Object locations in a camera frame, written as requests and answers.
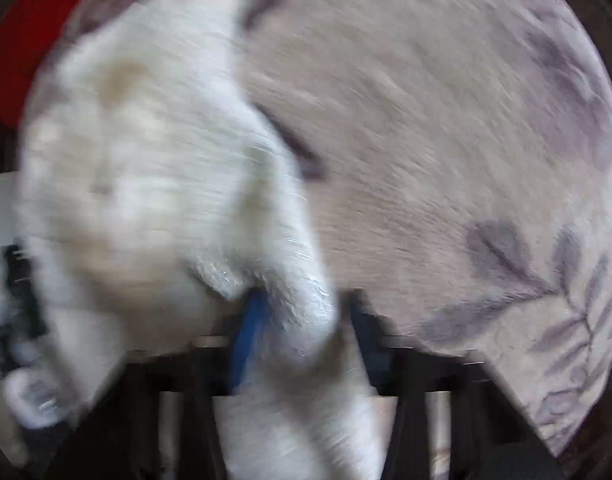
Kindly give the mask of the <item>white fluffy garment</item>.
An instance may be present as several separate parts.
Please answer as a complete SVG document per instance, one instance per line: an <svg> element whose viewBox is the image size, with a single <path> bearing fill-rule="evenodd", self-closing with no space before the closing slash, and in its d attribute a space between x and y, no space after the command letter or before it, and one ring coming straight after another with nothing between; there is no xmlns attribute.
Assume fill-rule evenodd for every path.
<svg viewBox="0 0 612 480"><path fill-rule="evenodd" d="M21 123L18 212L77 411L129 351L213 333L270 295L218 425L236 479L375 479L368 385L310 227L297 161L239 78L277 0L82 0Z"/></svg>

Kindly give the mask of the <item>floral rose blanket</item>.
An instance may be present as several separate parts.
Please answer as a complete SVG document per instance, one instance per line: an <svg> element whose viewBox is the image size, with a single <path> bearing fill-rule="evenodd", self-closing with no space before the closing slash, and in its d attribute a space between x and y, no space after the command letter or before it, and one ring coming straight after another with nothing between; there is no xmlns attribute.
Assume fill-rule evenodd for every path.
<svg viewBox="0 0 612 480"><path fill-rule="evenodd" d="M612 83L565 1L277 0L241 49L336 303L484 353L562 451L612 367Z"/></svg>

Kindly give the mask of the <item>red pillow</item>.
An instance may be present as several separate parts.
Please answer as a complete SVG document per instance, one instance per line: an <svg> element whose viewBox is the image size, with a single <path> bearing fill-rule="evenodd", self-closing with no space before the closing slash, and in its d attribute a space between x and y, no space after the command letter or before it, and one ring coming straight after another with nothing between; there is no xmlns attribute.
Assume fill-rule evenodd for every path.
<svg viewBox="0 0 612 480"><path fill-rule="evenodd" d="M14 0L0 21L0 122L15 128L44 57L79 0Z"/></svg>

